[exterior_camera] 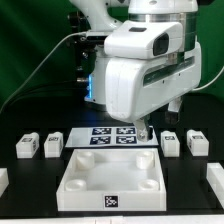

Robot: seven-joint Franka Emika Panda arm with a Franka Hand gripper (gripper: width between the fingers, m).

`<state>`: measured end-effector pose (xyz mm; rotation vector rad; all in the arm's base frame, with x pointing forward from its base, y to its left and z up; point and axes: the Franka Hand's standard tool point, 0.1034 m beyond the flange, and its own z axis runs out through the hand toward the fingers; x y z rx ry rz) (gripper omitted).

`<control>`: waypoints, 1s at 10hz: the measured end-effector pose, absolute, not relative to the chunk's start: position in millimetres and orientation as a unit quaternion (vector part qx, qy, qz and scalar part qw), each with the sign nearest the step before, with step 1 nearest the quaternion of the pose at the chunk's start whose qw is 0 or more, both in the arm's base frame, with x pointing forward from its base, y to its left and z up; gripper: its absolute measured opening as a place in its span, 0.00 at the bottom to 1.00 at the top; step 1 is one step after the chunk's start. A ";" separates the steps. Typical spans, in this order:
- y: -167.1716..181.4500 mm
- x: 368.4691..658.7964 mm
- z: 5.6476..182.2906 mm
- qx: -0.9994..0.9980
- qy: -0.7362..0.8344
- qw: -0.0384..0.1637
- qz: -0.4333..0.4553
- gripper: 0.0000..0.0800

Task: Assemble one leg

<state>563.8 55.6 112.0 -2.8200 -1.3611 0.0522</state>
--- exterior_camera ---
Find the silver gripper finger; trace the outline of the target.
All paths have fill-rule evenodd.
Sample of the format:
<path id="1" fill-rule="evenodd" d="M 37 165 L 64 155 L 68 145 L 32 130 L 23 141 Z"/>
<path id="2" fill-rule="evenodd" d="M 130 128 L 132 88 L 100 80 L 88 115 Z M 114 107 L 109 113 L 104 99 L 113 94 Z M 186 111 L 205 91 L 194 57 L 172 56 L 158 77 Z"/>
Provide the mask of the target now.
<path id="1" fill-rule="evenodd" d="M 177 124 L 179 122 L 182 102 L 182 98 L 178 97 L 168 104 L 168 109 L 165 112 L 165 121 L 168 124 Z"/>
<path id="2" fill-rule="evenodd" d="M 147 142 L 150 136 L 150 127 L 148 124 L 148 120 L 146 118 L 141 118 L 139 120 L 139 128 L 138 128 L 138 138 L 143 141 Z"/>

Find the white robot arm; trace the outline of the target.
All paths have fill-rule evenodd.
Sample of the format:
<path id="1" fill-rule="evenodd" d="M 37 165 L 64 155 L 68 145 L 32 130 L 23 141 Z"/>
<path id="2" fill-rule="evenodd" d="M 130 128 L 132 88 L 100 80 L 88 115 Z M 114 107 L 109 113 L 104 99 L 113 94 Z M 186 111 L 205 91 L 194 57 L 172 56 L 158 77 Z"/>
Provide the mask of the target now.
<path id="1" fill-rule="evenodd" d="M 85 37 L 101 39 L 85 100 L 149 140 L 149 114 L 164 105 L 177 112 L 200 82 L 197 0 L 69 1 L 90 24 Z"/>

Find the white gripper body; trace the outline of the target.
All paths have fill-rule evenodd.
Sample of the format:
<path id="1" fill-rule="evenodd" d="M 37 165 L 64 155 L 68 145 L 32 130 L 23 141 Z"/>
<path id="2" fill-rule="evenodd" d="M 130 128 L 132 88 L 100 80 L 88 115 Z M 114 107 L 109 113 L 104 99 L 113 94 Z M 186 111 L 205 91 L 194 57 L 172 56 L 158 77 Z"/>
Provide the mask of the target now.
<path id="1" fill-rule="evenodd" d="M 112 58 L 105 75 L 106 109 L 123 122 L 134 122 L 198 86 L 201 46 L 184 54 L 171 70 L 166 56 L 151 60 Z"/>

